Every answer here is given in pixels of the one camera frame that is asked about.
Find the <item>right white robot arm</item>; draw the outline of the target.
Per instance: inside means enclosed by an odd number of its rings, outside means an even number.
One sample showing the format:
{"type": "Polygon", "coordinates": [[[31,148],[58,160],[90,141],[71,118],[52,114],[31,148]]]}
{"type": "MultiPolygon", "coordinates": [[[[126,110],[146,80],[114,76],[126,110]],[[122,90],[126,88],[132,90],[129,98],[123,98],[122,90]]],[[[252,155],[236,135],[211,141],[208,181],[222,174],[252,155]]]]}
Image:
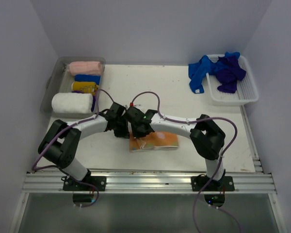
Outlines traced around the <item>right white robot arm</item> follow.
{"type": "Polygon", "coordinates": [[[154,132],[166,132],[190,139],[197,153],[205,159],[207,187],[215,191],[223,186],[225,169],[219,161],[219,153],[226,135],[208,115],[202,114],[197,119],[180,118],[162,115],[156,110],[143,113],[136,107],[129,107],[124,118],[131,124],[135,138],[154,132]]]}

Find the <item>grey plastic tray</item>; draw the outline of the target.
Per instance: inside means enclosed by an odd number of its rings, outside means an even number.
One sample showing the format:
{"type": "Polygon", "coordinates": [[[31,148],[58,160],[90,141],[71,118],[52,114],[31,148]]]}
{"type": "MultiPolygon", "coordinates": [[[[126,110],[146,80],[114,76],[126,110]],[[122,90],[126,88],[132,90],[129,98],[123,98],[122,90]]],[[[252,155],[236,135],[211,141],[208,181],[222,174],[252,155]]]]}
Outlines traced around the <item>grey plastic tray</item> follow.
{"type": "Polygon", "coordinates": [[[100,78],[103,79],[106,60],[102,57],[91,56],[64,56],[59,58],[54,66],[52,74],[46,84],[45,94],[40,106],[40,112],[49,117],[58,118],[86,118],[90,114],[57,114],[54,113],[51,106],[51,101],[57,93],[70,93],[72,92],[72,84],[75,81],[74,76],[69,71],[69,65],[76,61],[98,61],[102,65],[102,72],[100,78]]]}

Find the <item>yellow rolled towel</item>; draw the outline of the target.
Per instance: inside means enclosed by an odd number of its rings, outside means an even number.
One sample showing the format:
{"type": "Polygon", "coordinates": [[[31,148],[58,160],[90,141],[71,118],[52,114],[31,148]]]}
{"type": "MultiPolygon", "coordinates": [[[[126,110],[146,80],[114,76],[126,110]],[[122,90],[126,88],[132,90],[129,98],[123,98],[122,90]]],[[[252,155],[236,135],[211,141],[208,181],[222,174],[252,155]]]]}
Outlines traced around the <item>yellow rolled towel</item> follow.
{"type": "Polygon", "coordinates": [[[73,82],[71,88],[72,91],[95,95],[99,85],[95,82],[73,82]]]}

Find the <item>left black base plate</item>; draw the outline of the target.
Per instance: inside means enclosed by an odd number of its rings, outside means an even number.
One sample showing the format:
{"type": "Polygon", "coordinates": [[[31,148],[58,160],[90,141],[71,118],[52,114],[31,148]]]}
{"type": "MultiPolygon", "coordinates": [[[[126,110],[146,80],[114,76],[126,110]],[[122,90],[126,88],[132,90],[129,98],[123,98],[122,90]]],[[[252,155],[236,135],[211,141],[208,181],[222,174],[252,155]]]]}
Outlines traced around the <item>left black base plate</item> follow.
{"type": "Polygon", "coordinates": [[[93,186],[98,191],[105,191],[107,184],[107,178],[105,176],[86,175],[81,181],[75,181],[68,176],[64,176],[61,180],[64,182],[64,191],[94,191],[93,186]]]}

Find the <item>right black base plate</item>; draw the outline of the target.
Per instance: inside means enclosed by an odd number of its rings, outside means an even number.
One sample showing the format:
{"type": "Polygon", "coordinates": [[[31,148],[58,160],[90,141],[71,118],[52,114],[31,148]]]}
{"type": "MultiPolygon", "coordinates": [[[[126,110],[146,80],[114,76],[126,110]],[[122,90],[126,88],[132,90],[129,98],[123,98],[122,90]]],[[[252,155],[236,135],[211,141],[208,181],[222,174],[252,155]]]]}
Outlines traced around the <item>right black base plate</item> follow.
{"type": "MultiPolygon", "coordinates": [[[[192,191],[199,192],[208,182],[209,177],[205,174],[191,177],[192,191]]],[[[231,176],[223,176],[219,181],[212,180],[202,191],[220,192],[220,191],[235,191],[234,181],[231,176]]]]}

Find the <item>blue rolled towel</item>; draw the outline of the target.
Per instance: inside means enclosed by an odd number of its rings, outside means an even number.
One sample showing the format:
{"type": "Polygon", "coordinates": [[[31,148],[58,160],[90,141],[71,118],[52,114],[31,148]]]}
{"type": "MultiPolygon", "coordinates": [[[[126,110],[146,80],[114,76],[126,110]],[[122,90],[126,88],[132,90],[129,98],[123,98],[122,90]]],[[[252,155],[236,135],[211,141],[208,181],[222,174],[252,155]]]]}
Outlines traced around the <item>blue rolled towel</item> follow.
{"type": "Polygon", "coordinates": [[[95,82],[96,84],[100,83],[99,75],[87,75],[87,74],[77,74],[74,77],[76,82],[95,82]]]}

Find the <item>orange polka dot towel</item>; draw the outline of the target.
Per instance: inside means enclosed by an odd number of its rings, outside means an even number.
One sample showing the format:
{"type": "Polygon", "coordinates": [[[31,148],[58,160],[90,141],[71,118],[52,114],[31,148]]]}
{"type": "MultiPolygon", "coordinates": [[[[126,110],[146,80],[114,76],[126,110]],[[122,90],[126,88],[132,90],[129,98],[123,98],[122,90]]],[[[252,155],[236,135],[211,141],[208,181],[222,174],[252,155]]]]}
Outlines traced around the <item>orange polka dot towel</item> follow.
{"type": "Polygon", "coordinates": [[[130,152],[146,150],[169,150],[179,147],[178,136],[168,132],[154,132],[141,138],[135,138],[130,134],[129,150],[130,152]]]}

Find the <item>white rolled towel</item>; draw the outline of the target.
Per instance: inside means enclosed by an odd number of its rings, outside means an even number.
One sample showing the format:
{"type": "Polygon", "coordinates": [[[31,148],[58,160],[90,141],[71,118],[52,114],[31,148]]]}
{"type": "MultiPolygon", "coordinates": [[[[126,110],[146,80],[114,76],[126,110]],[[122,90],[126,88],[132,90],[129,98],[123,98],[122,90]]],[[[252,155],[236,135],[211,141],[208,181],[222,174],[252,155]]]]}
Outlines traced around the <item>white rolled towel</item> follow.
{"type": "Polygon", "coordinates": [[[51,101],[52,109],[58,114],[88,114],[92,112],[93,96],[81,93],[58,93],[51,101]]]}

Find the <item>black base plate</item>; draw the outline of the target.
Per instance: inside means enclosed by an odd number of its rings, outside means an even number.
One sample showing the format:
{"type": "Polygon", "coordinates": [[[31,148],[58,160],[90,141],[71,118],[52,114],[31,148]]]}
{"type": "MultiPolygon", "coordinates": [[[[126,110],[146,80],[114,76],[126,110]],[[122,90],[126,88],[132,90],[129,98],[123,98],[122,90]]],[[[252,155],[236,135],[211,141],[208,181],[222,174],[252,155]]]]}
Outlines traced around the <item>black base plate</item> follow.
{"type": "Polygon", "coordinates": [[[107,178],[105,176],[86,175],[81,181],[75,181],[68,176],[64,176],[61,180],[64,182],[64,191],[94,191],[93,186],[98,191],[105,191],[107,184],[107,178]]]}
{"type": "MultiPolygon", "coordinates": [[[[208,182],[209,177],[205,174],[191,177],[192,191],[199,192],[208,182]]],[[[202,191],[220,192],[220,191],[235,191],[234,181],[231,176],[223,176],[219,181],[212,180],[202,191]]]]}

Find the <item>aluminium mounting rail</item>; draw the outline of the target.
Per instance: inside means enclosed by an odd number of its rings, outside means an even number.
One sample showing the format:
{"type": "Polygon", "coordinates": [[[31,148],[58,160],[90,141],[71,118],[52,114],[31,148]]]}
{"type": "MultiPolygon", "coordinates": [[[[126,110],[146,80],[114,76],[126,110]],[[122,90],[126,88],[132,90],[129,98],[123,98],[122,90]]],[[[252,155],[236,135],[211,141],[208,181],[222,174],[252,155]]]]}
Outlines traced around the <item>aluminium mounting rail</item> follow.
{"type": "MultiPolygon", "coordinates": [[[[190,194],[193,172],[92,170],[93,176],[106,177],[106,194],[190,194]]],[[[231,173],[233,194],[275,194],[272,175],[231,173]]],[[[63,174],[55,169],[27,174],[23,193],[63,193],[63,174]]]]}

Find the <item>pink rolled towel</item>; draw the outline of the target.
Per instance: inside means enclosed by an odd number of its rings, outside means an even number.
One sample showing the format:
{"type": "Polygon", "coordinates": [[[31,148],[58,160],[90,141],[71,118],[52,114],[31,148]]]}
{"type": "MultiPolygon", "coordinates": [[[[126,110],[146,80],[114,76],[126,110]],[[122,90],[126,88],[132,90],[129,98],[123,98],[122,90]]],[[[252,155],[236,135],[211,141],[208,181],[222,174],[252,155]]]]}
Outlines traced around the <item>pink rolled towel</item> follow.
{"type": "Polygon", "coordinates": [[[103,65],[98,61],[77,61],[69,64],[70,73],[75,76],[78,74],[100,75],[103,65]]]}

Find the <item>white plastic basket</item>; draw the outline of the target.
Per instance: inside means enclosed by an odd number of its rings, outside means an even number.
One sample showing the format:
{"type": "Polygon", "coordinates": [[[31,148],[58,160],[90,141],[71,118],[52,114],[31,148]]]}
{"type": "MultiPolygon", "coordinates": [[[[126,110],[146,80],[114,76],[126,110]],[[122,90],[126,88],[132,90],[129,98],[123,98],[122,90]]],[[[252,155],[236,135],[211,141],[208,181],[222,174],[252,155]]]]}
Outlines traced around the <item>white plastic basket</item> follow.
{"type": "Polygon", "coordinates": [[[215,106],[241,106],[256,102],[259,99],[254,76],[247,59],[240,55],[238,58],[240,68],[246,71],[242,81],[237,81],[237,90],[234,94],[224,93],[217,88],[221,85],[215,76],[206,74],[211,102],[215,106]]]}

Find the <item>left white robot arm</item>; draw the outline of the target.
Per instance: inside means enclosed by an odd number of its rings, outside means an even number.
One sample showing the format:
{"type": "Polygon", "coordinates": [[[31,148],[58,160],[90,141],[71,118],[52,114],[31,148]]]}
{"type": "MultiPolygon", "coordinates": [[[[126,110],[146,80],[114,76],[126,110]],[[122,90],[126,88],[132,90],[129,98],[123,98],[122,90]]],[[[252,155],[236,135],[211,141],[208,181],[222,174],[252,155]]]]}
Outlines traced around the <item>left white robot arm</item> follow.
{"type": "Polygon", "coordinates": [[[74,122],[56,120],[39,145],[38,153],[74,178],[79,190],[87,190],[91,185],[89,170],[75,158],[79,141],[107,131],[113,131],[116,137],[129,138],[128,122],[123,117],[125,110],[114,102],[109,109],[89,118],[74,122]]]}

